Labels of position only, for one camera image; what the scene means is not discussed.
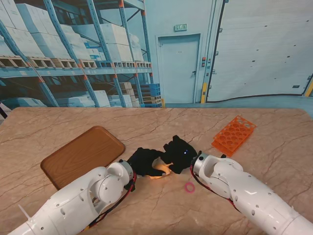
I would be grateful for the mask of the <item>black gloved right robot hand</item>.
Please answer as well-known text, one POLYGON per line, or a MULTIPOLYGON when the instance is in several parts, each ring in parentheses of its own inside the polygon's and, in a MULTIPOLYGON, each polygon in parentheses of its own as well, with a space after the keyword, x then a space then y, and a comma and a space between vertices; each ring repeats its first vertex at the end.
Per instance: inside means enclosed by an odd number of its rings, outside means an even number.
POLYGON ((169 164, 169 169, 175 174, 181 174, 184 169, 189 168, 191 161, 197 156, 195 149, 177 135, 163 148, 165 152, 161 159, 169 164))

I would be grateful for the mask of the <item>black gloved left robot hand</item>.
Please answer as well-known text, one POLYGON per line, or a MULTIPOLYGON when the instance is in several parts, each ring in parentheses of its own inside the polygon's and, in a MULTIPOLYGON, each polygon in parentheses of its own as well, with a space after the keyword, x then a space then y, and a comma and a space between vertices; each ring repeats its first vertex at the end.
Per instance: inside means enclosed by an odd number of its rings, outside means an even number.
POLYGON ((153 162, 163 156, 163 152, 155 149, 138 148, 127 160, 133 171, 140 176, 162 177, 163 170, 153 168, 153 162))

